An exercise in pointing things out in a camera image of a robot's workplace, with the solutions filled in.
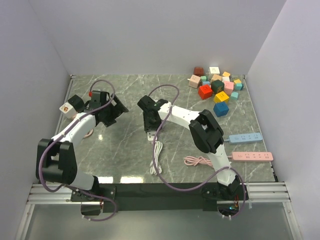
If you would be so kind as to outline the beige cube plug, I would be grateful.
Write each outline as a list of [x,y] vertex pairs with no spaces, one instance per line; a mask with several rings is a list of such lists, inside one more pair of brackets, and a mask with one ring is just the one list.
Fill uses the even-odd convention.
[[218,74],[214,74],[214,75],[212,76],[210,82],[212,83],[212,82],[217,81],[217,80],[219,80],[219,81],[222,82],[222,81],[223,81],[223,77],[220,76],[220,75],[218,75]]

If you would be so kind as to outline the light blue power strip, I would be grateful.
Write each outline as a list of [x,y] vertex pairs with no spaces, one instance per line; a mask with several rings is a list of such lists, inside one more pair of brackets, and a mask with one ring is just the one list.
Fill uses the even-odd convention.
[[257,133],[243,133],[243,134],[233,134],[229,136],[229,142],[231,144],[248,144],[262,141],[262,135]]

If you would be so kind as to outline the white cartoon cube plug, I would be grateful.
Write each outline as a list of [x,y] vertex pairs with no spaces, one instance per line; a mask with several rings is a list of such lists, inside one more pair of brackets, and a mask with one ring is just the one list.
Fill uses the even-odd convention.
[[77,114],[77,111],[75,110],[75,108],[68,102],[60,106],[59,110],[61,111],[63,116],[67,119],[72,119]]

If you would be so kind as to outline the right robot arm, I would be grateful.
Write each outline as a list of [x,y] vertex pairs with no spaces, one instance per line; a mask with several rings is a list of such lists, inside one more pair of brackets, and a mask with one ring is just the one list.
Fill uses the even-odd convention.
[[155,102],[147,95],[143,96],[137,105],[143,111],[144,126],[154,132],[153,148],[160,130],[167,121],[182,126],[190,131],[195,146],[210,160],[214,173],[209,179],[217,176],[221,197],[226,200],[232,199],[239,187],[246,193],[243,178],[231,167],[226,154],[224,132],[209,110],[188,110],[164,99]]

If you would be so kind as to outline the white power strip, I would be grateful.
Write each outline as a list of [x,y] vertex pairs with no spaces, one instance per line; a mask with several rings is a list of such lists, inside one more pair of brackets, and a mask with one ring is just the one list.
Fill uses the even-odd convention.
[[149,131],[146,133],[147,135],[147,140],[152,142],[155,139],[156,132],[155,131]]

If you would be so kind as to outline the maroon patterned cube plug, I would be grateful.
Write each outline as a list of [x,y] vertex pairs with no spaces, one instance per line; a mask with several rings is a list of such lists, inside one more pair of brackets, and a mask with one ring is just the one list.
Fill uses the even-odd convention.
[[196,76],[199,76],[199,77],[204,76],[205,75],[204,68],[203,67],[195,67],[193,70],[193,74]]

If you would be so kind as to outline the dark green cube plug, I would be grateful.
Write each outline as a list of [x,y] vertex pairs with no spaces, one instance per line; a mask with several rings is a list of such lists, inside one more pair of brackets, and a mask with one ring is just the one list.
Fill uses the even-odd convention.
[[225,84],[221,80],[214,80],[210,84],[214,94],[218,94],[224,90]]

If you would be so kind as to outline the small blue plug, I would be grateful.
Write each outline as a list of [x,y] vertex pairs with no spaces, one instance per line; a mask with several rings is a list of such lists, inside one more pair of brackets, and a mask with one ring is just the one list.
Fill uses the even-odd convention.
[[204,85],[208,85],[208,86],[210,86],[211,84],[210,84],[210,82],[209,81],[202,81],[202,85],[204,86]]

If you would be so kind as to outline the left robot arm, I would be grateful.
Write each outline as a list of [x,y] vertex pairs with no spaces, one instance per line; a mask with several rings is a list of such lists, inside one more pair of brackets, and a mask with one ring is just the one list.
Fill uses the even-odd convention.
[[94,201],[100,195],[99,180],[78,168],[75,147],[99,123],[109,127],[128,109],[113,93],[93,90],[89,96],[90,99],[84,102],[81,97],[74,95],[59,108],[72,122],[51,139],[39,141],[35,175],[41,182],[82,189],[82,195],[88,201]]

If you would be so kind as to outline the pink power strip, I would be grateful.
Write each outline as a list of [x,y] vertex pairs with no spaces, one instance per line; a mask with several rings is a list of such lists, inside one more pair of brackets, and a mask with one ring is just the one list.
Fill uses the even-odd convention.
[[[77,115],[75,114],[74,116],[72,116],[71,118],[74,120],[77,117]],[[93,134],[94,130],[91,129],[83,138],[88,138]]]
[[274,160],[271,152],[232,152],[231,159],[238,162],[272,162]]

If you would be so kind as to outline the black cube plug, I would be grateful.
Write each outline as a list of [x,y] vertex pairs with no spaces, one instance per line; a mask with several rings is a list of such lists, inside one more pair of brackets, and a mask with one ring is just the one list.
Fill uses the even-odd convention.
[[73,95],[67,102],[75,109],[76,112],[81,113],[85,108],[85,103],[81,97],[78,95]]

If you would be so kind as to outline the red cube plug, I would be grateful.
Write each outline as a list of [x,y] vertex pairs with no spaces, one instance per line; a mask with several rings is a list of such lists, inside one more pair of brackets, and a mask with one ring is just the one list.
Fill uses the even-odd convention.
[[213,91],[209,85],[207,85],[207,84],[201,85],[198,88],[198,95],[200,96],[200,98],[202,100],[205,100],[205,99],[212,97]]

